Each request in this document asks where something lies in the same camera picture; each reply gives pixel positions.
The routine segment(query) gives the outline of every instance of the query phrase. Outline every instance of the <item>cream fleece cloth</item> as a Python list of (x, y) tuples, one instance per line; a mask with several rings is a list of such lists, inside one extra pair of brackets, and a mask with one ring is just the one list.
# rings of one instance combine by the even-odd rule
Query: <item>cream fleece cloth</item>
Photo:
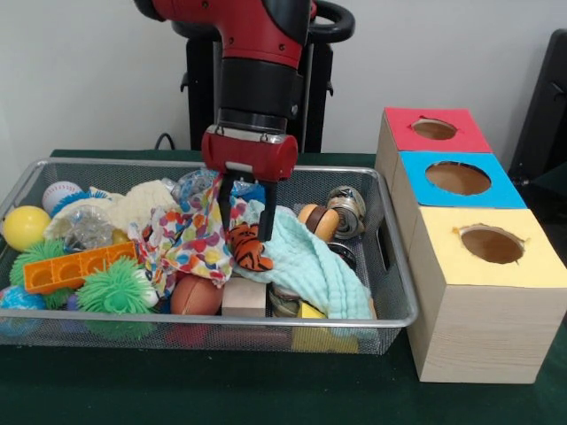
[(66, 217), (78, 206), (87, 205), (99, 208), (107, 215), (110, 223), (124, 233), (128, 232), (130, 223), (135, 223), (140, 228), (145, 226), (150, 221), (152, 208), (160, 206), (168, 211), (177, 206), (167, 187), (159, 180), (138, 184), (126, 196), (106, 193), (108, 198), (92, 197), (67, 205), (53, 217), (50, 225), (43, 232), (43, 236), (46, 239), (63, 237), (71, 227)]

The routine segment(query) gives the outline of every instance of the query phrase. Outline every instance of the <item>green table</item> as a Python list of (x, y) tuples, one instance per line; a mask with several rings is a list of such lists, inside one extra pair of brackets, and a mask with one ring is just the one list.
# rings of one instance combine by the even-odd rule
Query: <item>green table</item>
[[(199, 160), (188, 151), (54, 156)], [(373, 166), (373, 155), (303, 164)], [(0, 347), (0, 423), (567, 423), (567, 329), (534, 385), (419, 383), (402, 332), (382, 357)]]

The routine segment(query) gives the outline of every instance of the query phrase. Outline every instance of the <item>yellow toy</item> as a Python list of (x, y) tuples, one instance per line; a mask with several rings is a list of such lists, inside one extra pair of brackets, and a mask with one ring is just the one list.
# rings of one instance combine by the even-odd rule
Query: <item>yellow toy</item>
[(19, 206), (6, 216), (4, 239), (16, 251), (25, 251), (43, 241), (43, 231), (51, 222), (50, 216), (36, 206)]
[[(325, 315), (311, 305), (301, 302), (299, 319), (325, 319)], [(291, 332), (291, 348), (295, 352), (358, 353), (356, 336), (335, 336), (329, 328), (296, 327)]]
[(123, 231), (118, 230), (117, 228), (113, 231), (113, 245), (128, 242), (130, 242), (128, 235), (126, 235)]

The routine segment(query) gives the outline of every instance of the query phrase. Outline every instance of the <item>blue box lid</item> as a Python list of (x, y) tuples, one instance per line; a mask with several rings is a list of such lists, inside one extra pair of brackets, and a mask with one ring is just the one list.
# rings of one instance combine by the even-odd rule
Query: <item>blue box lid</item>
[(491, 153), (401, 152), (419, 205), (526, 208)]

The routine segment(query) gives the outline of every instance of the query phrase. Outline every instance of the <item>colorful polka dot cloth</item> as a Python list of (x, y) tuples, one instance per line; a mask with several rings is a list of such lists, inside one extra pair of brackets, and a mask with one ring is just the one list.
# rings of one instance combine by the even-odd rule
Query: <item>colorful polka dot cloth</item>
[[(211, 279), (221, 287), (232, 274), (233, 258), (222, 228), (217, 201), (222, 176), (212, 186), (193, 193), (181, 206), (152, 211), (145, 228), (130, 225), (128, 237), (136, 242), (146, 273), (163, 298), (174, 290), (176, 273), (191, 273)], [(242, 221), (246, 202), (231, 197), (230, 225)]]

